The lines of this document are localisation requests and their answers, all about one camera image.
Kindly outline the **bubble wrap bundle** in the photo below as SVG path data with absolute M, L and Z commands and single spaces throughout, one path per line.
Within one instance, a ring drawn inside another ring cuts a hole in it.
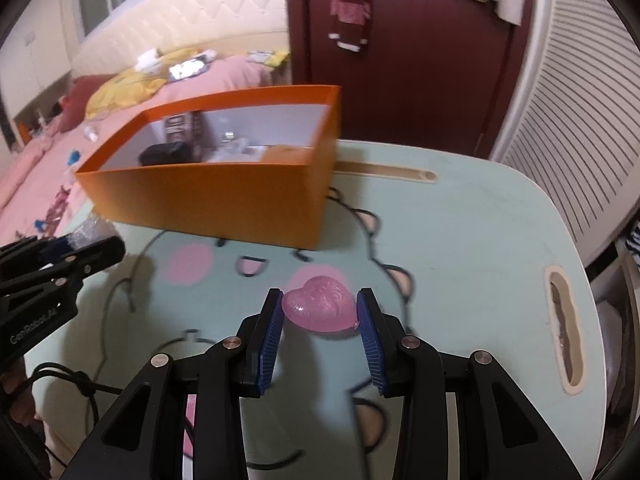
M 90 214 L 87 219 L 67 235 L 67 241 L 73 250 L 78 250 L 113 236 L 118 236 L 118 232 L 110 220 L 106 220 L 96 214 Z

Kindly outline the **pink heart-shaped case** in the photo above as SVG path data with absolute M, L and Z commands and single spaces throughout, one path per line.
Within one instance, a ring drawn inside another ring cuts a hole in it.
M 302 287 L 286 292 L 282 309 L 292 323 L 314 333 L 334 334 L 358 327 L 354 295 L 329 276 L 314 276 Z

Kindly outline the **pink bed duvet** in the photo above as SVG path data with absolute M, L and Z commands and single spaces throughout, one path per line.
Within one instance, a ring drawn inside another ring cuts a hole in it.
M 47 218 L 56 196 L 66 190 L 66 209 L 56 228 L 61 233 L 87 199 L 75 178 L 80 162 L 85 162 L 137 114 L 202 94 L 271 86 L 283 78 L 283 70 L 282 66 L 273 68 L 252 62 L 245 55 L 218 58 L 205 73 L 166 84 L 151 99 L 85 120 L 70 131 L 54 136 L 43 134 L 33 140 L 1 176 L 1 243 L 36 235 L 36 223 Z M 71 165 L 68 161 L 73 152 L 79 154 L 80 162 Z

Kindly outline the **dark red pillow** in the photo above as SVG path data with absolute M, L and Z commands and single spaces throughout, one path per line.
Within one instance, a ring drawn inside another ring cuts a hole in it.
M 61 132 L 77 128 L 85 119 L 86 108 L 90 98 L 98 89 L 111 80 L 114 74 L 81 76 L 72 81 L 63 99 L 60 122 Z

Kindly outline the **black pouch in box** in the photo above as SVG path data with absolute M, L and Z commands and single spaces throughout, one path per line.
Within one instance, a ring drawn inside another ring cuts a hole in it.
M 138 156 L 143 167 L 190 164 L 194 160 L 192 145 L 184 141 L 154 144 Z

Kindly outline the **yellow pillow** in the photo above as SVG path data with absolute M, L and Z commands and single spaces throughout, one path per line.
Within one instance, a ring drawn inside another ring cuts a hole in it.
M 162 55 L 152 74 L 139 72 L 134 67 L 127 68 L 104 82 L 88 99 L 85 108 L 87 120 L 104 116 L 114 110 L 123 110 L 141 104 L 155 96 L 169 81 L 169 69 L 200 53 L 198 48 L 183 48 Z

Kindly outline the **white cabinet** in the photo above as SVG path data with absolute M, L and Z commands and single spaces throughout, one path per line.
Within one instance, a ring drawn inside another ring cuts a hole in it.
M 32 0 L 1 47 L 1 95 L 6 114 L 14 119 L 69 71 L 62 0 Z

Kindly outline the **brown drink carton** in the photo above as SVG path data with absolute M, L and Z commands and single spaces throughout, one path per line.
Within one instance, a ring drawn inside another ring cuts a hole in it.
M 194 148 L 203 146 L 202 114 L 198 110 L 166 116 L 163 126 L 166 143 L 186 142 Z

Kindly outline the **white plush toy on bed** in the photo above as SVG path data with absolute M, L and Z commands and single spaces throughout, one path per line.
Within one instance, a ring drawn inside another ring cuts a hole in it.
M 156 49 L 150 49 L 137 57 L 134 69 L 148 76 L 159 75 L 163 70 L 163 62 Z

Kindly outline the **orange cardboard box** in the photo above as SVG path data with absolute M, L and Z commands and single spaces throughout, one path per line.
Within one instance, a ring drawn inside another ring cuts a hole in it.
M 206 133 L 227 132 L 253 145 L 313 148 L 305 165 L 257 160 L 140 166 L 160 140 L 166 116 L 202 114 Z M 312 84 L 250 88 L 194 96 L 131 118 L 77 170 L 103 217 L 135 226 L 314 249 L 341 127 L 341 90 Z

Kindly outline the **brown plush toy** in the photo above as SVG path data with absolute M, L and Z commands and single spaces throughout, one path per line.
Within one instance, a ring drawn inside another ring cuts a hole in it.
M 260 161 L 273 165 L 305 165 L 313 152 L 313 148 L 306 146 L 270 145 L 265 149 Z

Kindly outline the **cream tufted headboard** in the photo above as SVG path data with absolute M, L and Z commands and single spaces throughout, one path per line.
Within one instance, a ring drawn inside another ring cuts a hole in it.
M 82 40 L 72 74 L 116 74 L 151 49 L 222 55 L 288 50 L 286 0 L 139 0 L 125 3 Z

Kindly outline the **white louvered closet door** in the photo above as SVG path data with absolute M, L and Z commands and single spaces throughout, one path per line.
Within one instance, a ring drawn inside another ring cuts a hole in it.
M 608 0 L 533 0 L 492 158 L 551 198 L 583 264 L 639 206 L 639 48 Z

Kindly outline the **dark red wooden door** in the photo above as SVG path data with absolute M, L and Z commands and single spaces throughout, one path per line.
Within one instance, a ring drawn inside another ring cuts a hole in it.
M 342 136 L 489 156 L 523 64 L 521 25 L 474 0 L 372 0 L 369 42 L 330 39 L 330 0 L 288 0 L 292 78 L 342 89 Z

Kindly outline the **red striped scarf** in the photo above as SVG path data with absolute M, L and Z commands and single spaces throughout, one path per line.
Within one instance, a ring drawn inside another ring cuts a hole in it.
M 337 47 L 359 52 L 369 42 L 371 0 L 330 0 L 329 38 Z

